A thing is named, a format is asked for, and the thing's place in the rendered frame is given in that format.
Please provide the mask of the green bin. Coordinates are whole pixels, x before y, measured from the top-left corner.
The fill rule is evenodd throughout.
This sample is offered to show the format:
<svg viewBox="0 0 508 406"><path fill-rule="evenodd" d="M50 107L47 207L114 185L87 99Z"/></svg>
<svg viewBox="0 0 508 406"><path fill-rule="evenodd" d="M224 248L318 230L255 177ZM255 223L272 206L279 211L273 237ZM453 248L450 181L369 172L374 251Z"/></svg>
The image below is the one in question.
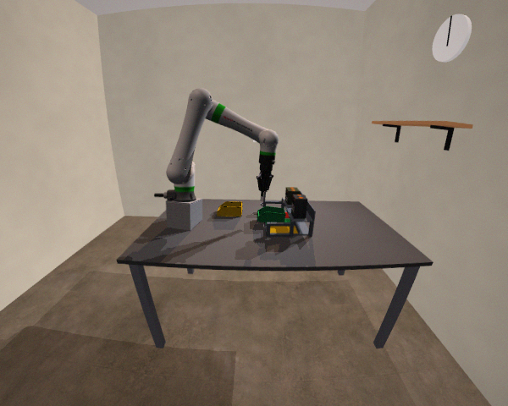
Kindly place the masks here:
<svg viewBox="0 0 508 406"><path fill-rule="evenodd" d="M264 206L257 211L258 222L284 222L285 220L284 208Z"/></svg>

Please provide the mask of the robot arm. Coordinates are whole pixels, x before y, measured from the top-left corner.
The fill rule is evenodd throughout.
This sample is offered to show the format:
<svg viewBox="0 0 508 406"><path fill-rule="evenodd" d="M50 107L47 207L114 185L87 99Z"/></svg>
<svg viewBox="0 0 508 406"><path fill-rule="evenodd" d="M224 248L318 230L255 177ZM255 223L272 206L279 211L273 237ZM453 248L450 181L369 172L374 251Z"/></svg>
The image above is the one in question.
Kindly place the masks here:
<svg viewBox="0 0 508 406"><path fill-rule="evenodd" d="M212 107L211 102L213 103ZM210 110L209 107L211 107ZM164 197L167 201L178 202L196 200L194 193L195 169L191 180L187 181L187 179L195 166L192 160L196 142L205 119L236 130L255 140L260 144L259 163L266 166L275 163L275 152L279 137L274 131L267 130L246 120L214 101L210 92L206 89L197 88L190 93L183 126L166 171L168 180L174 184L175 191L154 194L154 197ZM261 139L259 139L260 137Z"/></svg>

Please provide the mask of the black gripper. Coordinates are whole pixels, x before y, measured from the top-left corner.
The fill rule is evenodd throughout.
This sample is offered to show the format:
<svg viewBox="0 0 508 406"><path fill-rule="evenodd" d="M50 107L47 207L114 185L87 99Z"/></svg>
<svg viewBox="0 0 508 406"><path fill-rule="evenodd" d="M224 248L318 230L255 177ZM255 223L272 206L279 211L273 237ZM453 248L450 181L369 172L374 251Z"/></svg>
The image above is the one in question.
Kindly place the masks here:
<svg viewBox="0 0 508 406"><path fill-rule="evenodd" d="M258 188L261 191L261 199L260 201L265 202L266 192L269 189L271 184L273 175L271 171L273 170L273 165L266 166L260 164L260 175L257 176ZM269 177L270 176L270 177Z"/></svg>

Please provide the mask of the yellow bin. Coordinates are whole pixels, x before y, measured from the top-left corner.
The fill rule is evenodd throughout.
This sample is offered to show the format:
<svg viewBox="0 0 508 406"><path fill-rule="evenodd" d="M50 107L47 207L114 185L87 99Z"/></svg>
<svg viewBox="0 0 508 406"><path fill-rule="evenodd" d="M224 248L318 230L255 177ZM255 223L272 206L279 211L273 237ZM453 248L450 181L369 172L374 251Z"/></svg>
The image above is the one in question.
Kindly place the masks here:
<svg viewBox="0 0 508 406"><path fill-rule="evenodd" d="M241 217L242 201L225 201L218 208L218 217Z"/></svg>

